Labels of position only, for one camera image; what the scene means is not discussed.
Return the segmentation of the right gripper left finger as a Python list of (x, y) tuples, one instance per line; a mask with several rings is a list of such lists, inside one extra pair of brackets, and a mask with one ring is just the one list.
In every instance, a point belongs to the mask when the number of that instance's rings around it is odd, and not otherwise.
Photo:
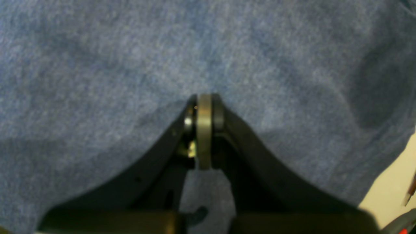
[(208, 209), (180, 212), (186, 175), (211, 167), (213, 96), (193, 95), (157, 142), (103, 185), (51, 209), (43, 234), (185, 234)]

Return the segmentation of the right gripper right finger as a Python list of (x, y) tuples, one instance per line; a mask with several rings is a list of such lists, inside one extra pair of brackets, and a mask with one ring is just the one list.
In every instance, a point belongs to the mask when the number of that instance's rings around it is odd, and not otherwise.
[(379, 234), (366, 212), (286, 167), (254, 131), (212, 97), (212, 166), (230, 180), (237, 215), (230, 234)]

